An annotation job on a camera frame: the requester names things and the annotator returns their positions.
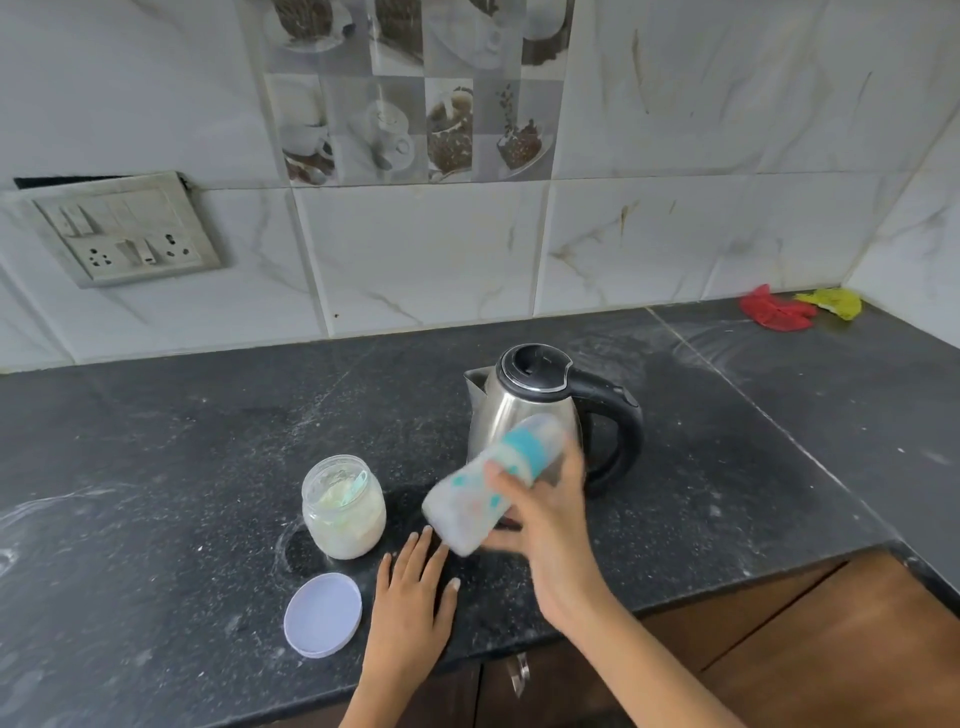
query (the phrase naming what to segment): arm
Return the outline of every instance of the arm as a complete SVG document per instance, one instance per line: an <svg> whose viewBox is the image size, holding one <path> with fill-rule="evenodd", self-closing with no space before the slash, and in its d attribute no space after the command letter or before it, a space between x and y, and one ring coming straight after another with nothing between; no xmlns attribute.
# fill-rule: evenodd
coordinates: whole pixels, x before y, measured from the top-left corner
<svg viewBox="0 0 960 728"><path fill-rule="evenodd" d="M530 562L543 616L589 660L631 720L644 728L742 728L696 678L634 619L604 583L590 550L584 457L564 448L560 483L527 490L489 463L492 490L513 504L519 531L494 530L484 545Z"/></svg>
<svg viewBox="0 0 960 728"><path fill-rule="evenodd" d="M460 579L447 582L434 617L437 585L449 550L441 545L426 561L432 534L430 526L421 536L410 534L396 558L393 577L390 554L383 555L360 683L340 728L393 728L450 639Z"/></svg>

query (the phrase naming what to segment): electric kettle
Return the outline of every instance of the electric kettle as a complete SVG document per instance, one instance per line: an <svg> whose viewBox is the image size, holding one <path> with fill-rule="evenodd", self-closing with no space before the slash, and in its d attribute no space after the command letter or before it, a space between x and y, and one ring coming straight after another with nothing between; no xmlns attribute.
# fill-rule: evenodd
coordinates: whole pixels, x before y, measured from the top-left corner
<svg viewBox="0 0 960 728"><path fill-rule="evenodd" d="M520 344L504 352L492 367L464 372L473 418L467 442L472 460L507 430L538 412L548 412L590 446L588 414L613 420L616 449L587 473L589 493L622 476L640 455L643 414L624 387L573 366L565 353L546 344Z"/></svg>

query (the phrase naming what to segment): red cloth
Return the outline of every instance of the red cloth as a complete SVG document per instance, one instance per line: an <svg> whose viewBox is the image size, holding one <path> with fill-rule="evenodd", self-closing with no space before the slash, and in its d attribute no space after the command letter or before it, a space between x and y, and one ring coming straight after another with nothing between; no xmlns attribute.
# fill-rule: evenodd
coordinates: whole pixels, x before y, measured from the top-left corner
<svg viewBox="0 0 960 728"><path fill-rule="evenodd" d="M813 303L785 301L770 293L764 283L740 299L740 309L762 327L774 331L800 331L813 326L810 321L817 315Z"/></svg>

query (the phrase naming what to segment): yellow cloth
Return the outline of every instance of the yellow cloth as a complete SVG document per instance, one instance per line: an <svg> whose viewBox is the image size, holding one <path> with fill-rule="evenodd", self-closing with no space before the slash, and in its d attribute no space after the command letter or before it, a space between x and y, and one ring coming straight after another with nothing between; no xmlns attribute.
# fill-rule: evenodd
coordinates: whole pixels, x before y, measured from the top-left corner
<svg viewBox="0 0 960 728"><path fill-rule="evenodd" d="M846 288L818 288L813 293L798 293L794 298L825 308L844 321L852 321L863 310L860 297Z"/></svg>

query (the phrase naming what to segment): black kettle handle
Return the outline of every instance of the black kettle handle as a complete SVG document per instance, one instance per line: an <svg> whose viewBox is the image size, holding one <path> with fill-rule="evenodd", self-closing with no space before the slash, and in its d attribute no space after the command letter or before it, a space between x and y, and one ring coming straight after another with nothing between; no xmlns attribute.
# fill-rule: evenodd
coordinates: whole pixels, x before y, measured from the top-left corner
<svg viewBox="0 0 960 728"><path fill-rule="evenodd" d="M587 473L588 493L596 493L623 476L640 456L643 413L626 388L601 376L570 367L567 385L579 412L607 417L616 423L616 450Z"/></svg>

